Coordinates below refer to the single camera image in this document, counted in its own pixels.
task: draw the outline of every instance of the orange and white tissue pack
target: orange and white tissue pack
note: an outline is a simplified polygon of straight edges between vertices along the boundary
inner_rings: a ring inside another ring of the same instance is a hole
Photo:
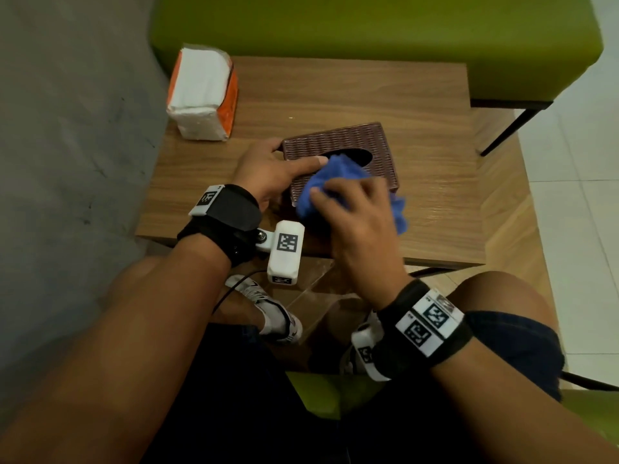
[[[168,90],[168,116],[188,140],[227,140],[232,132],[238,79],[230,56],[218,49],[183,47]]]

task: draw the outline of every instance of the brown woven tissue box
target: brown woven tissue box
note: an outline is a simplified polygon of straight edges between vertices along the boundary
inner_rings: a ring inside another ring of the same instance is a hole
[[[387,179],[391,192],[397,191],[399,187],[391,150],[380,122],[292,137],[283,140],[281,148],[283,159],[287,160],[304,156],[336,155],[343,150],[342,154],[359,163],[370,175]],[[292,181],[292,205],[297,204],[309,179],[310,176],[302,176]]]

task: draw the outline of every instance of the forearm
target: forearm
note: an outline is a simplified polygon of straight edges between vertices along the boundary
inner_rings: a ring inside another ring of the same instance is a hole
[[[619,461],[619,450],[476,339],[433,374],[495,462]]]
[[[226,255],[206,237],[179,242],[77,342],[36,403],[8,430],[0,460],[9,447],[24,450],[33,439],[25,431],[36,421],[47,424],[37,430],[40,444],[48,433],[48,445],[58,446],[58,427],[69,437],[75,431],[71,427],[91,421],[103,427],[93,434],[108,427],[122,437],[121,447],[145,448],[182,385],[229,269]],[[105,443],[104,436],[83,438],[99,440],[92,445],[107,452],[118,445]]]

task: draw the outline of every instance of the blue towel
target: blue towel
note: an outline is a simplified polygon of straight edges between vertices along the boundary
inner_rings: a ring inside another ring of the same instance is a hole
[[[310,200],[311,187],[318,187],[322,190],[324,183],[333,178],[363,179],[368,177],[368,172],[348,156],[331,156],[329,158],[329,163],[327,163],[320,171],[315,173],[303,188],[303,192],[301,192],[299,200],[297,201],[297,214],[299,218],[303,221],[304,219],[312,217],[318,213]],[[396,197],[391,192],[389,193],[389,196],[391,197],[391,212],[393,212],[393,220],[396,224],[398,234],[405,233],[408,228],[408,224],[402,216],[402,211],[404,210],[404,199],[402,197]],[[337,200],[346,206],[343,198],[338,197]]]

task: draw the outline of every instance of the black shorts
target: black shorts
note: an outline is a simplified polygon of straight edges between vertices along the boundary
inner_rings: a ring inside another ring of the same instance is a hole
[[[470,312],[467,319],[481,342],[560,400],[564,358],[552,329],[499,312]],[[214,324],[206,329],[142,462],[442,462],[462,457],[485,460],[427,371],[409,371],[390,381],[340,421],[321,419],[306,411],[255,327]]]

